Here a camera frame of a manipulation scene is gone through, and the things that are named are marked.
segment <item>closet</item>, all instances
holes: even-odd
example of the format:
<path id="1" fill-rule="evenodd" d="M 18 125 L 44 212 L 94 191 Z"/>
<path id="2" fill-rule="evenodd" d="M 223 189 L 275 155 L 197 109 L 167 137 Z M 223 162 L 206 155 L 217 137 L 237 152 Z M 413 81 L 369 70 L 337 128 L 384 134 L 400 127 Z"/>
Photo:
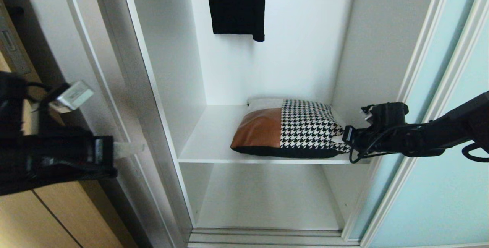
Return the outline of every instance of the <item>closet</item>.
<path id="1" fill-rule="evenodd" d="M 357 109 L 395 100 L 406 58 L 375 68 L 390 75 L 386 83 L 361 63 L 340 67 L 340 59 L 345 50 L 379 46 L 375 38 L 388 36 L 377 32 L 384 26 L 356 27 L 363 17 L 375 19 L 378 11 L 402 0 L 373 5 L 375 0 L 266 0 L 263 43 L 248 35 L 214 35 L 208 0 L 127 1 L 193 227 L 343 229 L 368 161 L 353 165 L 347 154 L 330 159 L 250 156 L 229 145 L 248 98 L 313 100 L 332 105 L 342 125 L 368 126 Z M 400 11 L 416 15 L 391 31 L 411 28 L 401 48 L 407 55 L 429 0 L 416 4 Z M 356 9 L 362 13 L 355 15 Z M 356 25 L 347 32 L 351 22 Z M 372 37 L 365 49 L 347 41 L 359 34 Z M 359 89 L 372 79 L 377 95 L 365 86 Z"/>

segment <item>brown leather panel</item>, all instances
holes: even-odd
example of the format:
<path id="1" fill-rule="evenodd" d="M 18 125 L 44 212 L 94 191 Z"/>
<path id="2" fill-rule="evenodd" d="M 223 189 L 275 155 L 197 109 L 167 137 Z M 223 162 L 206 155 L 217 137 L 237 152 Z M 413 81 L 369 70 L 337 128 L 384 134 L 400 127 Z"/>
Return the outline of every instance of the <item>brown leather panel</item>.
<path id="1" fill-rule="evenodd" d="M 282 109 L 261 109 L 247 114 L 234 134 L 232 148 L 243 146 L 280 147 Z"/>

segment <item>white wardrobe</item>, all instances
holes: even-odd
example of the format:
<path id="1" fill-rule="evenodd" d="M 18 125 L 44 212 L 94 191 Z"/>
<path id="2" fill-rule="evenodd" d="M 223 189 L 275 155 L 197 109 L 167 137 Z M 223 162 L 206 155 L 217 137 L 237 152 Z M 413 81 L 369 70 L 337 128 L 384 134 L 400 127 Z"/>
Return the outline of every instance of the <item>white wardrobe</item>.
<path id="1" fill-rule="evenodd" d="M 213 34 L 208 0 L 127 1 L 193 227 L 342 230 L 368 161 L 239 154 L 234 131 L 263 97 L 368 126 L 359 107 L 396 100 L 430 0 L 266 0 L 263 43 Z"/>

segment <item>pillow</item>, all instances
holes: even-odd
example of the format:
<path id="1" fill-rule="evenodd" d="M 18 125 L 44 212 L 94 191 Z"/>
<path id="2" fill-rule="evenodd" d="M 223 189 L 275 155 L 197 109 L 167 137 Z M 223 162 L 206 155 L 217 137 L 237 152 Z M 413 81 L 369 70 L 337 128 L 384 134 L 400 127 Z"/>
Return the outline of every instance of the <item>pillow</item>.
<path id="1" fill-rule="evenodd" d="M 253 99 L 234 135 L 231 149 L 257 156 L 303 159 L 334 157 L 350 151 L 335 142 L 343 135 L 332 108 L 290 99 Z"/>

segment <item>black pillow trim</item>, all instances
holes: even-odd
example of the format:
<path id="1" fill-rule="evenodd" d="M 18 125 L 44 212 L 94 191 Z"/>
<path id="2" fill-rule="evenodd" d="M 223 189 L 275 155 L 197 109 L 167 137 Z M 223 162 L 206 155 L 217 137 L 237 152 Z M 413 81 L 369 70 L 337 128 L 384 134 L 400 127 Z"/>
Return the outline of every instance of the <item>black pillow trim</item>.
<path id="1" fill-rule="evenodd" d="M 243 146 L 231 148 L 242 154 L 253 154 L 255 156 L 278 156 L 292 159 L 329 159 L 344 154 L 335 149 L 312 149 L 312 148 L 273 148 L 265 146 Z"/>

